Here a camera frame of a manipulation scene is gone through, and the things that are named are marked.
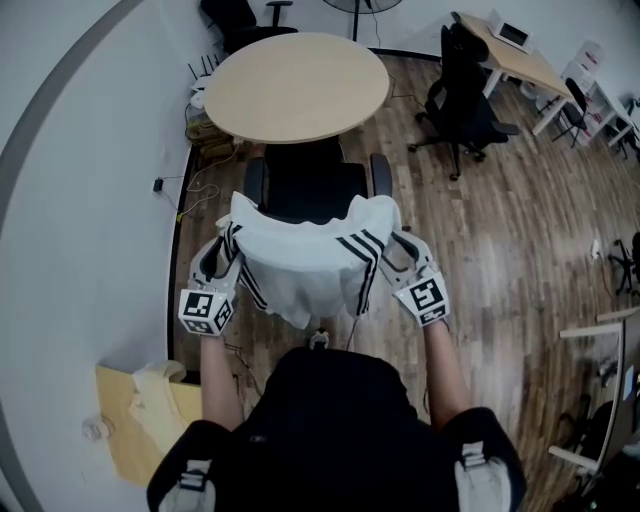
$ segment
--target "white wall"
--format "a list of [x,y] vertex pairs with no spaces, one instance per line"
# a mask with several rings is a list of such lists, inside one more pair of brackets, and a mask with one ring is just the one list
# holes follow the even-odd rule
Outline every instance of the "white wall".
[[[44,14],[25,3],[19,16],[12,5],[25,27],[45,16],[39,41],[60,50],[49,68],[82,32],[67,33],[69,3]],[[47,511],[146,507],[144,490],[118,479],[106,444],[85,441],[80,426],[99,411],[98,362],[131,371],[166,357],[175,212],[151,186],[184,170],[186,60],[210,48],[195,3],[144,0],[93,50],[38,131],[2,226],[0,402]],[[33,37],[19,28],[10,46],[2,34],[6,67],[21,65],[23,37]],[[28,91],[43,79],[30,75]],[[15,91],[3,83],[3,109]],[[179,181],[166,182],[174,202]]]
[[0,151],[53,67],[116,3],[118,0],[0,2]]
[[[266,2],[249,3],[259,23],[270,24],[272,10]],[[632,0],[402,0],[376,15],[382,48],[440,55],[440,27],[452,22],[451,11],[486,18],[493,8],[533,32],[538,48],[558,72],[585,39],[593,39],[605,50],[600,73],[613,92],[640,96],[640,8]],[[353,16],[321,0],[294,0],[283,12],[282,25],[351,37]],[[358,40],[378,46],[371,15],[360,17]]]

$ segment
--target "table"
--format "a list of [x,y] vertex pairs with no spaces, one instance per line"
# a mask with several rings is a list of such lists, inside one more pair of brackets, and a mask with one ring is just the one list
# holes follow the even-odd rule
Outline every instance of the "table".
[[[581,144],[588,145],[605,126],[617,118],[622,119],[627,126],[615,137],[612,137],[608,142],[609,147],[613,147],[631,129],[634,129],[636,134],[640,133],[635,127],[634,121],[631,119],[629,114],[627,114],[627,109],[624,108],[622,103],[620,103],[618,96],[613,94],[611,91],[612,88],[609,86],[608,81],[604,77],[598,77],[594,81],[591,89],[586,93],[589,101],[589,114],[597,113],[599,114],[599,117],[597,119],[593,116],[588,116],[586,118],[589,132],[587,135],[581,130],[578,137],[578,141]],[[602,109],[602,100],[604,100],[604,103],[606,104],[604,110]]]
[[364,46],[329,34],[285,34],[227,58],[211,77],[204,107],[231,135],[295,144],[362,124],[388,91],[384,64]]
[[627,114],[627,109],[620,103],[620,99],[617,95],[611,94],[610,87],[608,82],[606,82],[602,78],[596,79],[596,86],[600,89],[602,95],[606,98],[607,103],[611,106],[612,115],[609,116],[609,119],[603,121],[603,125],[606,125],[613,121],[615,118],[622,119],[627,126],[623,128],[615,137],[612,137],[608,142],[609,147],[615,146],[622,137],[624,137],[631,130],[634,131],[636,137],[640,138],[640,129],[638,129],[638,125],[640,125],[640,109],[634,109],[631,116]]
[[[583,457],[557,446],[549,447],[549,453],[577,464],[595,473],[613,459],[633,436],[634,402],[640,386],[636,379],[640,370],[640,310],[628,309],[619,313],[601,315],[598,321],[620,320],[610,324],[569,329],[560,332],[561,338],[579,338],[601,334],[615,334],[618,343],[618,370],[616,372],[613,409],[607,428],[604,446],[598,460]],[[625,398],[625,379],[627,372],[633,367],[633,385]]]
[[527,54],[493,37],[485,20],[468,14],[460,14],[460,18],[462,24],[487,43],[489,47],[489,64],[493,67],[493,72],[483,91],[487,98],[500,80],[500,77],[505,73],[539,85],[560,96],[560,99],[549,108],[546,115],[531,131],[533,135],[538,135],[560,112],[566,102],[573,99],[564,81],[538,50]]

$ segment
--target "cable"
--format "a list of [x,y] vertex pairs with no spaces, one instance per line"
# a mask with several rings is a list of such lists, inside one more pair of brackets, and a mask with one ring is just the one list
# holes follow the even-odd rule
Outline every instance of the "cable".
[[191,210],[193,210],[196,206],[198,206],[200,203],[204,202],[204,201],[208,201],[209,199],[213,199],[214,197],[217,197],[220,194],[220,187],[218,187],[217,185],[210,185],[212,187],[216,188],[216,192],[210,196],[205,197],[204,199],[200,199],[198,201],[196,201],[191,208],[189,208],[188,210],[185,210],[183,212],[180,213],[180,215],[185,216],[187,215]]
[[224,346],[229,350],[231,350],[231,352],[233,352],[234,355],[238,358],[238,360],[242,363],[242,366],[244,366],[247,369],[247,372],[249,373],[251,380],[253,380],[253,385],[256,390],[256,393],[260,398],[262,398],[262,391],[260,391],[260,386],[258,386],[258,381],[256,380],[255,375],[253,375],[251,368],[249,367],[247,362],[244,360],[244,357],[242,357],[242,347],[238,347],[237,345],[231,345],[229,343],[225,343]]
[[[376,7],[380,9],[378,2],[376,0],[373,0],[373,1],[376,3]],[[380,35],[378,34],[378,18],[376,18],[376,13],[373,12],[373,9],[371,9],[371,14],[373,15],[373,21],[376,22],[376,37],[378,38],[378,50],[379,50],[380,47],[382,46],[382,41],[380,40]]]
[[178,211],[178,208],[176,207],[176,205],[175,205],[175,204],[173,204],[173,201],[172,201],[172,200],[171,200],[171,198],[169,197],[169,194],[167,194],[164,190],[161,190],[161,191],[160,191],[160,193],[161,193],[164,197],[166,197],[166,198],[167,198],[167,201],[169,201],[169,204],[170,204],[171,206],[173,206],[173,209],[174,209],[175,211]]
[[424,104],[420,103],[418,101],[418,99],[413,94],[394,94],[395,90],[396,90],[396,83],[397,83],[396,77],[394,77],[388,71],[387,71],[387,74],[389,75],[389,78],[391,78],[391,80],[393,80],[393,85],[391,86],[391,99],[393,99],[393,98],[413,98],[413,101],[415,101],[420,106],[420,108],[424,108]]
[[220,164],[224,164],[226,162],[228,162],[229,160],[231,160],[234,156],[236,156],[236,153],[238,152],[238,148],[240,147],[240,144],[238,144],[235,149],[233,150],[233,153],[231,153],[231,156],[229,158],[225,158],[224,160],[221,160],[219,162],[215,162],[211,165],[208,165],[207,167],[204,167],[202,169],[200,169],[197,173],[195,173],[193,175],[193,178],[191,178],[191,181],[189,182],[189,184],[187,185],[187,192],[200,192],[202,189],[198,189],[198,190],[191,190],[191,185],[193,185],[193,182],[196,180],[196,178],[200,175],[200,173],[203,173],[204,171],[208,171],[209,169],[211,169],[212,167],[215,167],[216,165],[220,165]]
[[353,338],[353,333],[356,331],[356,325],[358,325],[358,320],[360,320],[360,317],[357,317],[353,321],[353,327],[351,328],[351,334],[349,335],[349,339],[347,340],[347,348],[345,349],[345,352],[349,352],[349,347],[351,346],[351,338]]
[[[378,9],[380,9],[380,6],[378,5],[377,0],[373,0],[373,1],[375,2],[376,7]],[[378,38],[378,50],[379,50],[382,47],[382,40],[380,39],[380,34],[378,33],[378,18],[376,18],[376,13],[373,12],[373,10],[371,11],[371,15],[373,16],[373,21],[375,21],[375,23],[376,23],[376,37]],[[424,107],[424,104],[420,103],[418,101],[418,99],[413,94],[395,95],[394,92],[396,90],[397,80],[391,73],[389,73],[388,71],[387,71],[387,73],[389,74],[389,78],[391,78],[391,80],[393,80],[393,85],[391,86],[391,99],[393,99],[393,98],[413,98],[413,101],[415,101],[420,106],[420,108]]]
[[[206,190],[208,188],[213,188],[215,189],[215,192],[213,194],[211,194],[210,196],[204,197],[202,199],[199,199],[198,201],[196,201],[194,204],[192,204],[187,210],[184,211],[180,211],[174,204],[173,201],[171,201],[171,198],[167,195],[167,193],[162,190],[162,194],[169,200],[169,203],[171,204],[171,206],[173,206],[173,209],[178,212],[178,222],[182,220],[182,217],[184,217],[185,215],[187,215],[191,210],[193,210],[196,206],[198,206],[200,203],[203,203],[204,201],[208,201],[209,199],[213,199],[214,197],[218,197],[220,195],[220,187],[218,187],[218,185],[214,185],[212,183],[208,183],[207,185],[204,185],[203,187],[200,188],[191,188],[191,185],[193,185],[193,182],[196,180],[196,178],[198,177],[198,175],[204,171],[208,171],[209,169],[215,167],[216,165],[220,165],[220,164],[224,164],[226,162],[228,162],[229,160],[231,160],[236,153],[238,152],[238,148],[240,147],[240,144],[238,144],[235,149],[233,150],[233,153],[231,153],[231,156],[228,158],[225,158],[224,160],[220,160],[219,162],[215,162],[211,165],[208,165],[207,167],[200,169],[197,173],[195,173],[193,175],[193,178],[191,179],[191,181],[189,182],[189,184],[187,185],[186,191],[188,192],[202,192],[203,190]],[[169,176],[169,178],[182,178],[183,176]]]

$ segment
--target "office chair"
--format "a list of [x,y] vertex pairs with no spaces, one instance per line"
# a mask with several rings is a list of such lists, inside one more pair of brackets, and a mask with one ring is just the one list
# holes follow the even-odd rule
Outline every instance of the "office chair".
[[640,292],[633,290],[633,280],[631,279],[631,274],[633,273],[636,275],[636,279],[640,281],[640,233],[636,233],[633,236],[631,257],[629,257],[629,252],[622,240],[616,240],[613,244],[620,247],[622,258],[610,254],[609,261],[619,263],[623,270],[622,281],[620,281],[620,286],[616,290],[616,295],[620,295],[625,283],[627,283],[627,293],[640,297]]
[[[273,159],[252,159],[247,165],[243,193],[261,213],[282,222],[326,224],[333,218],[344,219],[355,196],[369,197],[361,164],[345,163],[336,155],[321,162],[306,160],[283,166],[276,163]],[[373,195],[391,196],[387,158],[374,153],[370,165]]]
[[460,145],[466,152],[475,154],[477,162],[482,162],[487,156],[482,151],[484,147],[507,142],[509,135],[518,135],[520,130],[517,126],[498,122],[482,94],[487,77],[479,63],[489,56],[486,43],[459,22],[451,29],[442,27],[441,41],[442,77],[429,89],[425,112],[415,116],[418,122],[428,119],[438,135],[410,144],[408,149],[415,152],[422,146],[448,142],[456,167],[456,172],[449,178],[457,181],[460,177]]
[[257,26],[256,17],[247,0],[201,0],[200,8],[220,28],[224,35],[224,51],[231,55],[256,41],[297,32],[295,28],[278,26],[280,10],[292,4],[291,1],[283,0],[267,3],[267,6],[274,9],[271,27]]
[[606,402],[601,405],[591,418],[589,418],[591,396],[586,394],[581,395],[580,404],[581,412],[577,419],[574,419],[566,412],[560,416],[561,422],[568,421],[573,427],[571,436],[562,445],[562,448],[575,452],[579,447],[582,447],[580,455],[598,460],[607,435],[609,419],[611,418],[611,411],[613,410],[613,402]]
[[[580,110],[578,110],[573,103],[566,103],[564,107],[562,107],[562,110],[560,111],[558,117],[554,119],[556,126],[558,126],[558,128],[560,129],[560,134],[551,139],[551,142],[557,141],[560,137],[571,131],[571,129],[578,128],[578,130],[576,130],[575,137],[573,137],[573,143],[571,144],[571,147],[573,148],[575,147],[576,141],[578,140],[578,134],[580,133],[580,130],[587,129],[587,123],[584,120],[587,115],[587,100],[584,97],[584,93],[580,90],[580,87],[578,87],[578,84],[575,82],[575,80],[573,80],[573,78],[567,78],[565,80],[565,84],[567,85],[567,89],[569,89],[569,91],[571,92],[573,99],[582,110],[582,113],[580,113]],[[544,107],[538,110],[538,113],[542,113],[559,99],[560,96],[556,96],[553,100],[548,101]],[[564,115],[567,124],[569,124],[569,127],[564,131],[562,131],[562,128],[560,128],[560,124],[558,123],[558,118],[562,115]]]

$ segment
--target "wooden floor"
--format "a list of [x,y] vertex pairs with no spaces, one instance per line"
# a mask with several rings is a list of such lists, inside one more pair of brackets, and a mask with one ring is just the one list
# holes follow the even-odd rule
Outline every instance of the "wooden floor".
[[[396,95],[414,94],[424,101],[439,77],[433,62],[383,61],[397,79]],[[423,134],[413,118],[418,105],[412,98],[388,99],[374,118],[341,140],[350,162],[366,164],[373,152],[389,159],[403,223],[430,245],[447,280],[451,329],[474,403],[496,412],[521,455],[529,483],[523,510],[547,511],[571,488],[574,474],[547,454],[547,447],[566,434],[557,419],[565,410],[576,412],[584,390],[601,395],[594,361],[611,347],[606,339],[559,340],[558,331],[590,325],[597,313],[630,304],[626,296],[610,297],[611,267],[592,262],[588,252],[594,238],[606,255],[614,239],[630,240],[638,230],[640,166],[615,155],[601,138],[589,148],[571,149],[568,137],[551,142],[557,133],[553,125],[533,137],[539,117],[512,83],[501,83],[491,104],[501,121],[517,124],[522,134],[487,148],[482,164],[463,155],[457,183],[448,179],[453,161],[447,145],[407,152],[407,144]],[[259,151],[248,147],[241,162],[204,173],[202,184],[215,183],[222,192],[183,221],[178,294],[186,285],[191,257],[216,235],[214,223],[228,213],[232,192],[241,189],[246,160]],[[190,197],[187,206],[195,199]],[[410,400],[427,419],[420,332],[380,277],[351,349],[394,365]],[[239,295],[227,342],[242,347],[234,371],[248,412],[278,359],[302,344],[305,333],[258,312],[245,290]],[[335,347],[346,346],[350,317],[321,323],[332,332]],[[197,340],[178,322],[174,347],[177,360],[198,368]]]

